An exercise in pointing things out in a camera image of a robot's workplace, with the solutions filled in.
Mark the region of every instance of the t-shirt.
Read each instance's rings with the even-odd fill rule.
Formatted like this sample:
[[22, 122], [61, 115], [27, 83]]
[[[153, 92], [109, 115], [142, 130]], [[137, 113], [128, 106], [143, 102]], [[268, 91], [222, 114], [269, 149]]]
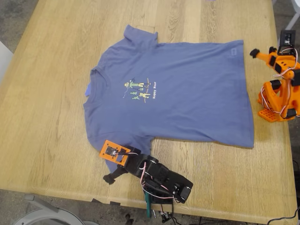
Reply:
[[158, 43], [128, 25], [92, 69], [84, 110], [97, 150], [107, 139], [150, 154], [154, 137], [253, 147], [243, 41]]

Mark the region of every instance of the cable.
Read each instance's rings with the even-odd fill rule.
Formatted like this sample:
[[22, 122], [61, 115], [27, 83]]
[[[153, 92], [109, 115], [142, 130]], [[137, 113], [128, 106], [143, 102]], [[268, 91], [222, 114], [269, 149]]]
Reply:
[[177, 219], [176, 219], [175, 217], [172, 216], [172, 218], [175, 219], [175, 221], [176, 221], [176, 223], [177, 223], [178, 225], [182, 225], [182, 224], [180, 224], [180, 223], [177, 222]]
[[289, 70], [291, 70], [291, 69], [295, 69], [295, 68], [296, 68], [297, 62], [298, 62], [298, 52], [297, 52], [297, 50], [296, 50], [295, 48], [286, 48], [286, 49], [282, 50], [281, 52], [284, 52], [284, 51], [286, 51], [286, 50], [291, 50], [291, 49], [294, 49], [295, 52], [296, 52], [295, 65], [294, 65], [292, 68], [286, 69], [285, 71], [283, 71], [283, 72], [280, 73], [280, 74], [274, 75], [274, 77], [282, 77], [282, 78], [284, 78], [284, 77], [283, 77], [283, 74], [285, 74], [287, 71], [289, 71]]
[[143, 176], [145, 174], [145, 170], [146, 170], [146, 162], [144, 163], [144, 168], [142, 169], [142, 175], [141, 175], [141, 179], [140, 179], [140, 184], [142, 184], [142, 180], [143, 180]]
[[142, 189], [144, 190], [144, 192], [147, 192], [149, 195], [152, 195], [156, 198], [161, 198], [161, 199], [171, 199], [172, 198], [172, 199], [175, 199], [174, 196], [173, 197], [158, 197], [156, 195], [153, 195], [153, 194], [149, 193], [148, 191], [146, 191], [143, 186], [142, 186]]
[[298, 164], [295, 160], [293, 160], [293, 162], [294, 162], [295, 164], [297, 164], [298, 171], [300, 172], [299, 164]]
[[225, 221], [207, 222], [207, 223], [203, 223], [201, 225], [204, 225], [204, 224], [216, 224], [216, 223], [228, 223], [228, 221], [225, 220]]
[[161, 210], [162, 213], [164, 213], [162, 204], [160, 204], [160, 210]]
[[294, 215], [292, 217], [281, 217], [281, 218], [276, 218], [276, 219], [271, 219], [267, 222], [267, 225], [269, 225], [271, 222], [276, 221], [276, 220], [282, 220], [282, 219], [293, 219], [296, 217], [298, 210], [300, 209], [300, 206], [296, 209]]

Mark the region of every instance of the chair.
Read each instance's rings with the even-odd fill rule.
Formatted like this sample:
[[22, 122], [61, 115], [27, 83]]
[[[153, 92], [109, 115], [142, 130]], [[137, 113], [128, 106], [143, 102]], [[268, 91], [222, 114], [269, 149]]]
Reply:
[[294, 7], [296, 13], [291, 19], [291, 21], [289, 22], [289, 24], [287, 25], [287, 27], [285, 28], [285, 30], [290, 30], [300, 16], [300, 0], [291, 0], [291, 1], [292, 1], [292, 6]]
[[5, 45], [0, 42], [0, 82], [5, 74], [6, 69], [11, 61], [13, 54]]

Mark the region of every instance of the wood grain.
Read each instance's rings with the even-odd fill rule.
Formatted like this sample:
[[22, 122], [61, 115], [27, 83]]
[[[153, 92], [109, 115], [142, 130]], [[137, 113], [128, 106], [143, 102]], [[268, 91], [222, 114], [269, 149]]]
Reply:
[[292, 215], [287, 123], [257, 116], [273, 71], [248, 55], [276, 45], [270, 0], [40, 0], [0, 86], [0, 188], [146, 207], [136, 177], [102, 180], [108, 169], [84, 124], [89, 71], [127, 24], [157, 31], [159, 42], [244, 40], [255, 147], [155, 139], [153, 156], [194, 183], [175, 211], [262, 224]]

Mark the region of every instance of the gray floor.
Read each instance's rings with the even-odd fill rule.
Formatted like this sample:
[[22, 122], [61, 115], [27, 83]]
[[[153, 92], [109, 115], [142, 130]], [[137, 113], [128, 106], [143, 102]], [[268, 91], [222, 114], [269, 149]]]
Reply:
[[[38, 0], [0, 0], [0, 41], [12, 52], [26, 28], [26, 24], [34, 10]], [[291, 20], [294, 10], [289, 0], [278, 0], [274, 6], [277, 35]], [[297, 30], [296, 45], [300, 52], [300, 20], [295, 24]], [[293, 158], [300, 162], [300, 139], [299, 134], [300, 119], [289, 122], [291, 146]], [[34, 207], [23, 200], [23, 193], [0, 190], [0, 225], [13, 224], [19, 217], [30, 212]], [[82, 220], [91, 220], [100, 225], [123, 225], [125, 215], [130, 213], [135, 220], [134, 224], [160, 225], [161, 219], [148, 219], [146, 211], [130, 207], [106, 205], [94, 202], [81, 202], [61, 198], [41, 196], [52, 205], [67, 209], [77, 214]], [[199, 218], [175, 214], [177, 220], [183, 224], [198, 224]], [[207, 218], [202, 219], [202, 223], [207, 222]], [[244, 225], [246, 223], [228, 221], [226, 225]]]

